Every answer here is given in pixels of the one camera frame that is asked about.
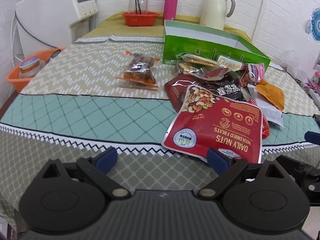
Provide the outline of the green cardboard box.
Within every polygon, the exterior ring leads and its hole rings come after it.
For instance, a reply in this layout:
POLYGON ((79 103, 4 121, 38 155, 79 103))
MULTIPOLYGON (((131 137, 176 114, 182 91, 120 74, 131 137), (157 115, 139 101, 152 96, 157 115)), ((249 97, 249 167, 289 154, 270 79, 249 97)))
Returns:
POLYGON ((220 55, 242 63, 263 63, 268 68, 271 59, 251 42, 238 34, 204 25, 164 21, 162 61, 173 64, 177 55, 191 53, 216 60, 220 55))

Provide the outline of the cream thermos jug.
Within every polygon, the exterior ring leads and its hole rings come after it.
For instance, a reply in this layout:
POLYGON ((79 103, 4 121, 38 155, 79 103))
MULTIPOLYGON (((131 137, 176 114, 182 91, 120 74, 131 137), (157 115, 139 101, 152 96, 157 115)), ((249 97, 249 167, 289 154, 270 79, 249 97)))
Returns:
POLYGON ((232 16, 235 0, 204 0, 200 17, 200 25, 223 30, 226 18, 232 16))

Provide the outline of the pink thermos bottle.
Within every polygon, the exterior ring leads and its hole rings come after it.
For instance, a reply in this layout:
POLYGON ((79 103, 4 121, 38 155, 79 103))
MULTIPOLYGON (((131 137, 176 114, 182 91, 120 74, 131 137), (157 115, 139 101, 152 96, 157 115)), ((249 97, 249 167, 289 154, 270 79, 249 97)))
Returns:
POLYGON ((164 0, 163 20, 173 20, 176 17, 178 0, 164 0))

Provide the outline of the container in orange basin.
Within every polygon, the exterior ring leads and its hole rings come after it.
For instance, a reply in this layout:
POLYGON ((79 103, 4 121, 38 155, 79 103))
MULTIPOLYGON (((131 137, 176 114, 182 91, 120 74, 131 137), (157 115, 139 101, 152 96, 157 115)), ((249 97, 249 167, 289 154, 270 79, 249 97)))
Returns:
POLYGON ((19 78, 30 78, 34 77, 43 67, 45 61, 38 58, 38 56, 30 56, 21 62, 19 66, 19 78))

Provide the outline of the white water dispenser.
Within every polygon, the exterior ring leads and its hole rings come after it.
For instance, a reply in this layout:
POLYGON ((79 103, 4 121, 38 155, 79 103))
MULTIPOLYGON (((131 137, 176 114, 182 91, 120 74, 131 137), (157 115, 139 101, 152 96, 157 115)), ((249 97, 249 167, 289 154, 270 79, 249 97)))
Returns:
POLYGON ((15 16, 24 56, 66 48, 95 27, 96 0, 21 0, 15 16))

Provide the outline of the dark brown snack packet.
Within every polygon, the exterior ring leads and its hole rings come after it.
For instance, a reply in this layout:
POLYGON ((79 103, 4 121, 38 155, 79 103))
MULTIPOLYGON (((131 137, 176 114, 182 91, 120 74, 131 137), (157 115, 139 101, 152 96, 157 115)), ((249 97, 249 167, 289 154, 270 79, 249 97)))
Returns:
POLYGON ((229 72, 219 81, 204 81, 190 74, 182 74, 173 78, 164 85, 164 90, 176 112, 179 112, 184 102, 187 87, 198 85, 215 95, 223 96, 236 101, 246 101, 240 89, 240 79, 229 72))

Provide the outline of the orange trimmed dried fruit packet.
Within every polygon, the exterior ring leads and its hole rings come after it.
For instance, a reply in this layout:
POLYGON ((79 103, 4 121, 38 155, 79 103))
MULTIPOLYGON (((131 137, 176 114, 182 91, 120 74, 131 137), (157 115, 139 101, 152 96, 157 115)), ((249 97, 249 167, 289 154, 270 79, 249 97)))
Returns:
POLYGON ((152 74, 151 68, 160 59, 143 53, 132 53, 130 51, 126 51, 125 54, 131 56, 132 60, 121 72, 121 76, 116 76, 115 78, 118 80, 158 88, 157 81, 152 74))

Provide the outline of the blue paper fan decoration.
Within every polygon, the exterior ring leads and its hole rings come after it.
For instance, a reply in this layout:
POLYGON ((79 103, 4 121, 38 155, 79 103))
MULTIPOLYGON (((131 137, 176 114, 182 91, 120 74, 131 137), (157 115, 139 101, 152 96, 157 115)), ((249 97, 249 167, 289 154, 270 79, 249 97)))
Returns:
POLYGON ((315 41, 320 41, 320 8, 316 8, 312 12, 305 31, 307 34, 311 34, 315 41))

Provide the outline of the orange yellow snack packet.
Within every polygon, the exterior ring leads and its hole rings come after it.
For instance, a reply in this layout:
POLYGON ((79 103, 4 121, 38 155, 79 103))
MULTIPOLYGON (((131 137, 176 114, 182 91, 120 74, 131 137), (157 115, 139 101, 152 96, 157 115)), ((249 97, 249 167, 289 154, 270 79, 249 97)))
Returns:
POLYGON ((284 92, 277 86, 268 83, 265 80, 260 80, 256 85, 256 90, 261 94, 267 101, 272 103, 274 107, 283 111, 285 108, 285 96, 284 92))

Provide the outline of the red sausage packet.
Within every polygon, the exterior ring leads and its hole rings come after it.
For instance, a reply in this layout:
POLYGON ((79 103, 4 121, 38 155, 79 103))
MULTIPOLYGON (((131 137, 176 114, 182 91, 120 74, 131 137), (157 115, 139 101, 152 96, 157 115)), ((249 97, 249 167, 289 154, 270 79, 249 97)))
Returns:
POLYGON ((219 81, 231 70, 224 66, 204 66, 189 62, 179 62, 176 65, 178 74, 188 74, 206 81, 219 81))

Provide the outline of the pink white snack packet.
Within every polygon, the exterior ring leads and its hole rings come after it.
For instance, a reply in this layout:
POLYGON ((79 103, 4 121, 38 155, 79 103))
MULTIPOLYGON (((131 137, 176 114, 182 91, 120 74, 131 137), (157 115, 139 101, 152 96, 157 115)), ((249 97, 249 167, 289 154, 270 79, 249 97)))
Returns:
POLYGON ((244 65, 244 73, 240 78, 242 87, 248 84, 256 86, 265 77, 265 66, 263 63, 246 63, 244 65))

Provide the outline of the yellow table cloth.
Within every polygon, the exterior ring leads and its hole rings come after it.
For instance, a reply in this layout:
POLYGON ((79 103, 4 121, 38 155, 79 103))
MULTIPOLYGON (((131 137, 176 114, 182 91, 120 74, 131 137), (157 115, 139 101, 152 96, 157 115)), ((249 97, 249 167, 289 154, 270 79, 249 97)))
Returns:
MULTIPOLYGON (((163 17, 162 14, 157 17, 154 22, 154 25, 151 27, 129 27, 125 24, 124 17, 118 12, 109 18, 103 20, 99 25, 96 26, 92 31, 83 36, 83 38, 92 38, 92 37, 107 37, 111 35, 116 36, 143 36, 143 37, 163 37, 164 35, 164 26, 163 26, 163 17)), ((178 22, 199 24, 200 18, 195 16, 187 15, 176 15, 176 20, 178 22)), ((228 25, 224 26, 224 31, 237 34, 247 40, 252 42, 250 37, 246 32, 230 27, 228 25)))

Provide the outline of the black straw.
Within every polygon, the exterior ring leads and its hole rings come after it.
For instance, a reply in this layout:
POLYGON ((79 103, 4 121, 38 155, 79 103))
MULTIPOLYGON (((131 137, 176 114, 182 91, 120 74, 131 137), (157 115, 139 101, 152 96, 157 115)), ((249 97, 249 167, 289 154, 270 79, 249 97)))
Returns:
POLYGON ((140 8, 139 0, 135 0, 135 8, 136 8, 136 14, 141 14, 141 8, 140 8))

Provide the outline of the red daily nuts bag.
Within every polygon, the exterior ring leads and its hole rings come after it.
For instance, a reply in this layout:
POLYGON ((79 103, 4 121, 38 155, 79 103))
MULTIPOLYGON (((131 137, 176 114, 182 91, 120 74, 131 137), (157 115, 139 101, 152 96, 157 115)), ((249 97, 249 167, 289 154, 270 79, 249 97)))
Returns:
POLYGON ((161 145, 202 160, 213 148, 257 164, 261 161, 262 131, 263 114, 256 105, 191 85, 161 145))

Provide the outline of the yellow label snack packet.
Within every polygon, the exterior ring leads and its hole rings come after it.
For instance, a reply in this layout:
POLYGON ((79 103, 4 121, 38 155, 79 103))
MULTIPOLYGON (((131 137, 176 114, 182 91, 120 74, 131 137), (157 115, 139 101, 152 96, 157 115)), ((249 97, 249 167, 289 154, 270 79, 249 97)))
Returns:
POLYGON ((217 63, 228 68, 230 71, 236 72, 242 70, 244 64, 241 61, 232 59, 230 57, 220 55, 217 58, 217 63))

